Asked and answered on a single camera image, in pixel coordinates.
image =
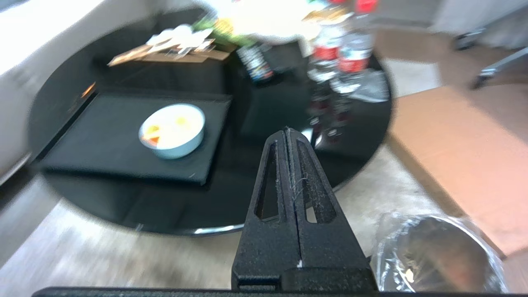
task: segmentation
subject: black tray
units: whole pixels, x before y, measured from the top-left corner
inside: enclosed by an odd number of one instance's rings
[[[165,95],[97,94],[43,158],[44,170],[100,173],[205,184],[220,138],[230,96],[178,92]],[[141,124],[175,103],[193,104],[205,114],[202,144],[191,154],[163,160],[138,139]]]

